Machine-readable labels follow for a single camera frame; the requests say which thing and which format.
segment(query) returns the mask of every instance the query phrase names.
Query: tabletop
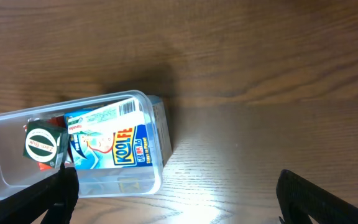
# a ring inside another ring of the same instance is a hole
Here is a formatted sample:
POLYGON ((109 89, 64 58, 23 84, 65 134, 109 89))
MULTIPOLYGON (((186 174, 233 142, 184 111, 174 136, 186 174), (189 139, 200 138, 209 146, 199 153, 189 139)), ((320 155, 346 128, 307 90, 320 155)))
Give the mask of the tabletop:
POLYGON ((162 188, 72 223, 277 223, 282 169, 358 207, 358 1, 0 0, 0 113, 132 89, 167 106, 162 188))

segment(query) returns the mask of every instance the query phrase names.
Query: barcode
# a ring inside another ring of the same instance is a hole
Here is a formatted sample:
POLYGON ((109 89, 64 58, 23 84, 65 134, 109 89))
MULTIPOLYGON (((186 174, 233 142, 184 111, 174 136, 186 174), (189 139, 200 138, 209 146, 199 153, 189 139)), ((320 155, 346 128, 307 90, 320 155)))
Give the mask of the barcode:
POLYGON ((128 114, 135 110, 136 110, 135 101, 131 100, 131 101, 119 106, 119 115, 122 116, 124 114, 128 114))

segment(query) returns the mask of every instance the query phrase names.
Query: transparent storage box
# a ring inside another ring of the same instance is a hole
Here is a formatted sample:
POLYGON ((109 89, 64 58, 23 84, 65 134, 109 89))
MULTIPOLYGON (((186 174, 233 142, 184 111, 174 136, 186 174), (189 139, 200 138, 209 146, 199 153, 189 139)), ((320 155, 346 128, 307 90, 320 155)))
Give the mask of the transparent storage box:
POLYGON ((56 114, 114 103, 130 97, 139 100, 144 112, 152 166, 78 170, 79 196, 85 198, 154 194, 162 183, 163 152, 160 148, 161 140, 150 99, 159 98, 145 96, 142 92, 133 90, 0 114, 0 200, 58 171, 58 169, 40 171, 36 161, 23 156, 25 141, 23 127, 28 120, 49 119, 56 114))

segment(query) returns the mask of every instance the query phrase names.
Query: clear plastic container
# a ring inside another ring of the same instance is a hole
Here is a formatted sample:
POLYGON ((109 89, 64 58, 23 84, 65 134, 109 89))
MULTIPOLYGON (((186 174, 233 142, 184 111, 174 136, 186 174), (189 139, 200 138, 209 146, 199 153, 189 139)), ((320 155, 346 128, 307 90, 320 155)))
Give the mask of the clear plastic container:
POLYGON ((37 162, 23 156, 25 131, 30 119, 48 119, 56 114, 88 106, 114 103, 135 97, 142 105, 152 166, 78 170, 80 198, 154 194, 162 183, 163 158, 156 128, 153 104, 156 96, 140 91, 125 91, 79 100, 55 103, 0 114, 0 200, 56 173, 58 169, 39 171, 37 162))

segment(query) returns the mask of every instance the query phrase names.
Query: box with white oval logo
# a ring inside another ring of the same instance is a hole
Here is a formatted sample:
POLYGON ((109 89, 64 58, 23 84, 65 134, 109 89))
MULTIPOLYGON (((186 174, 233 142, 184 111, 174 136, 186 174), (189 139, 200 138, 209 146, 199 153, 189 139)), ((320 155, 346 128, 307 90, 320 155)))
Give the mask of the box with white oval logo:
POLYGON ((56 168, 66 158, 67 147, 67 129, 45 121, 28 123, 23 156, 56 168))

